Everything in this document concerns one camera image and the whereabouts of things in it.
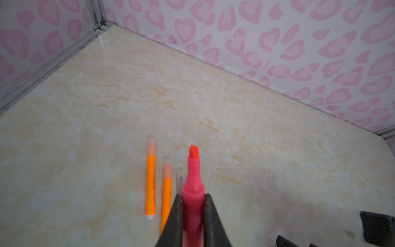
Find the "orange pen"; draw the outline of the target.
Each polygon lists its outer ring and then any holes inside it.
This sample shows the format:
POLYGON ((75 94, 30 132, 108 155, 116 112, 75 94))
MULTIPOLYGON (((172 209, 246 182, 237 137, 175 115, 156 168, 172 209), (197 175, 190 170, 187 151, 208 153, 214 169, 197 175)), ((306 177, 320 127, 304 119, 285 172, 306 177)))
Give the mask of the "orange pen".
POLYGON ((156 189, 155 189, 155 163, 156 140, 149 137, 147 140, 147 182, 146 182, 146 210, 147 219, 152 220, 156 215, 156 189))
POLYGON ((171 211, 172 204, 172 160, 165 156, 163 167, 163 192, 161 208, 161 232, 163 232, 171 211))

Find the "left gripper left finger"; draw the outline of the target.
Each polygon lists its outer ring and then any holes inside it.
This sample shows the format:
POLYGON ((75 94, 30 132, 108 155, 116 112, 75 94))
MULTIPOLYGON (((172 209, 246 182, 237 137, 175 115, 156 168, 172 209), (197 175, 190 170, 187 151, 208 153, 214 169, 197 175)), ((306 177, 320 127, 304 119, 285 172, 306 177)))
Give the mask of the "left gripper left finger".
POLYGON ((181 247, 183 243, 184 202, 177 194, 165 227, 155 247, 181 247))

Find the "purple pen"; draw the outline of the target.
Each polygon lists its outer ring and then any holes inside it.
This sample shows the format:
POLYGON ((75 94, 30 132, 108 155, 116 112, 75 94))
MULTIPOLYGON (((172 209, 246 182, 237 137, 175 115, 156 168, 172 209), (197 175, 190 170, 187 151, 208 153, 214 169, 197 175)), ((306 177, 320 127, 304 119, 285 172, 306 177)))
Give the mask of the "purple pen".
POLYGON ((177 167, 176 168, 176 175, 177 175, 177 193, 181 196, 182 190, 183 190, 183 185, 185 183, 185 178, 186 178, 183 168, 177 167))

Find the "pink pen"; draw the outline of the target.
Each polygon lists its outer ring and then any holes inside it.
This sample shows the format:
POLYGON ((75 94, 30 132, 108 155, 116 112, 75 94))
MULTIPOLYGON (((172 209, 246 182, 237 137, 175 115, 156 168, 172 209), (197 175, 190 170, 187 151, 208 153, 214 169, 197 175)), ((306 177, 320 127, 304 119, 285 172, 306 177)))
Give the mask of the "pink pen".
POLYGON ((183 246, 202 247, 205 186, 201 178, 201 159, 197 146, 190 146, 187 163, 187 176, 182 187, 183 246))

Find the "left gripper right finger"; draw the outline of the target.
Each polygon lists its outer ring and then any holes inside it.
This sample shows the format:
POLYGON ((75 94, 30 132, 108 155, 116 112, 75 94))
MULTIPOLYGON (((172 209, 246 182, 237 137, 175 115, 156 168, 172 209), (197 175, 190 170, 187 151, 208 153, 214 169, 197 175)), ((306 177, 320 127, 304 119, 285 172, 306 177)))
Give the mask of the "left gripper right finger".
POLYGON ((204 198, 204 247, 232 247, 221 222, 213 198, 206 194, 204 198))

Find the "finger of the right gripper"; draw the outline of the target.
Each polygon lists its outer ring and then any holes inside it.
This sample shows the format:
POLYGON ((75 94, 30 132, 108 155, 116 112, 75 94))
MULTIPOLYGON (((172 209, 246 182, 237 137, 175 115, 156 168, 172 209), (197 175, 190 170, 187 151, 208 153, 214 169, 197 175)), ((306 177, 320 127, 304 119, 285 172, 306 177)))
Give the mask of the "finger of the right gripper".
POLYGON ((298 246, 292 243, 291 241, 287 240, 283 236, 278 235, 276 239, 276 247, 298 247, 298 246))

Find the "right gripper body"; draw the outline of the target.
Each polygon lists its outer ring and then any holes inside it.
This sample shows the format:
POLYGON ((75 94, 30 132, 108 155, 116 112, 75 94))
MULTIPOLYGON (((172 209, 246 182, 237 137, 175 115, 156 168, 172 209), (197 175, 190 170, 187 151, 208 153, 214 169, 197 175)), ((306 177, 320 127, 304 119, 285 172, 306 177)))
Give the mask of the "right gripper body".
POLYGON ((378 247, 395 246, 395 217, 371 212, 360 212, 363 237, 366 243, 378 247))

